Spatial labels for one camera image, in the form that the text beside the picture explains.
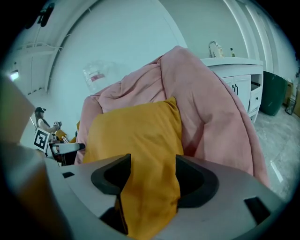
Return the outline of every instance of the cardboard box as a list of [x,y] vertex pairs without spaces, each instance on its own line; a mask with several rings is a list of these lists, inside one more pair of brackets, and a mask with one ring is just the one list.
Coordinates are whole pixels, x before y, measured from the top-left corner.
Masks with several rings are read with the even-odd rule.
[[287,99],[290,98],[293,94],[293,83],[287,82],[286,92],[285,92],[285,99],[283,101],[284,105],[287,105]]
[[294,108],[294,113],[300,117],[300,90],[297,90],[297,97],[296,97],[296,106]]

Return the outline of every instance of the wall light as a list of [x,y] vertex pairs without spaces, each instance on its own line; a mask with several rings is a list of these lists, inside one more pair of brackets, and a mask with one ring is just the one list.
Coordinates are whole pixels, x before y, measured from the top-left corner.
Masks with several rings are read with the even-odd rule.
[[16,71],[13,71],[11,74],[10,74],[10,79],[12,81],[14,81],[15,79],[17,79],[19,77],[19,71],[16,70]]

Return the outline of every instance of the faucet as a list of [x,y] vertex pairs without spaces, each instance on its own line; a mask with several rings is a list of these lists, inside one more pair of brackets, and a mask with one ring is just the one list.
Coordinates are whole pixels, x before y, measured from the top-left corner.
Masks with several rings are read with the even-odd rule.
[[215,42],[215,41],[211,41],[209,44],[208,44],[208,49],[210,51],[210,58],[215,58],[216,57],[216,54],[214,53],[214,55],[211,54],[211,49],[210,49],[210,45],[214,43],[216,45],[216,47],[218,46],[218,44]]

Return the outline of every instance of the green trash bin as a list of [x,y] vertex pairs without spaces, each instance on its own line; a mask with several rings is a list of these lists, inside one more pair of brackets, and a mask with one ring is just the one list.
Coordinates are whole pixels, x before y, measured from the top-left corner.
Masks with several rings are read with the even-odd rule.
[[262,103],[260,111],[267,115],[275,116],[284,99],[287,81],[276,74],[263,72]]

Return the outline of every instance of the white countertop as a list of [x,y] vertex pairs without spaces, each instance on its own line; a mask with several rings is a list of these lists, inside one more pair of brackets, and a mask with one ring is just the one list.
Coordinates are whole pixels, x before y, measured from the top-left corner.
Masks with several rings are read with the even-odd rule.
[[208,67],[228,64],[263,65],[263,62],[248,58],[203,58],[201,61]]

